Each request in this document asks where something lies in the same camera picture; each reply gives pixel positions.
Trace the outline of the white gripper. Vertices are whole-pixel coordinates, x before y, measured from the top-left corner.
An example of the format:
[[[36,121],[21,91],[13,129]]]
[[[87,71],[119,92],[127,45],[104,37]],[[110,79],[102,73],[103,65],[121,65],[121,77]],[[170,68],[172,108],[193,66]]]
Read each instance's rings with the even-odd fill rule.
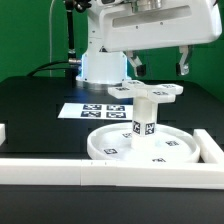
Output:
[[[184,76],[189,73],[192,45],[213,42],[222,33],[215,0],[162,0],[160,8],[141,12],[131,3],[116,4],[101,11],[99,24],[105,49],[126,51],[136,77],[146,75],[146,65],[135,50],[180,46],[176,73]]]

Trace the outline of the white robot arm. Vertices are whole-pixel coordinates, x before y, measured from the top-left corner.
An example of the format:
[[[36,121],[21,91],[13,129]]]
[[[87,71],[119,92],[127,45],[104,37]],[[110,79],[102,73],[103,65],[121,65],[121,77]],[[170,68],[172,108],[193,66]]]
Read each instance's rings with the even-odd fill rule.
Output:
[[[145,75],[136,55],[145,49],[177,47],[176,72],[186,75],[192,47],[222,33],[218,0],[86,0],[79,6],[87,9],[88,47],[77,81],[88,88],[120,84],[128,65]]]

